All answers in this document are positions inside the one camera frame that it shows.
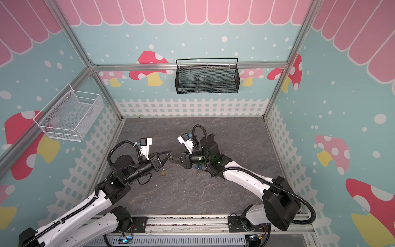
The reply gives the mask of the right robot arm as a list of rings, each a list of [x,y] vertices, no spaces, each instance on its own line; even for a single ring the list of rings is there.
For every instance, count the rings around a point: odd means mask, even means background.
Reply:
[[[316,220],[316,211],[304,198],[297,195],[283,177],[275,179],[259,175],[219,150],[214,134],[207,134],[202,125],[195,125],[190,134],[178,137],[186,151],[173,155],[172,163],[190,169],[199,167],[213,178],[234,182],[262,200],[260,205],[249,205],[235,219],[243,229],[251,232],[264,224],[287,231],[291,224],[306,225]]]

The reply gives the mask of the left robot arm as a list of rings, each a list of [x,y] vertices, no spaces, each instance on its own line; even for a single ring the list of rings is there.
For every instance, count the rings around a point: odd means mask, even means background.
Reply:
[[[122,141],[108,153],[112,172],[80,204],[37,230],[28,228],[19,235],[20,247],[82,247],[97,237],[118,231],[131,233],[134,218],[114,204],[131,190],[135,181],[160,171],[172,151],[150,153],[151,138]]]

